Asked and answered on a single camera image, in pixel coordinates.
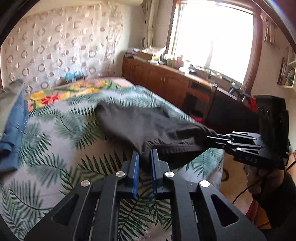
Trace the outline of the person's right hand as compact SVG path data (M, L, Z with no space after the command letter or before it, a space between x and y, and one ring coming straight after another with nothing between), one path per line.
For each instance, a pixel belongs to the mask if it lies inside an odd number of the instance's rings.
M245 165L244 171L247 175L247 188L251 194L259 194L263 189L273 189L283 182L284 170L261 170L253 166Z

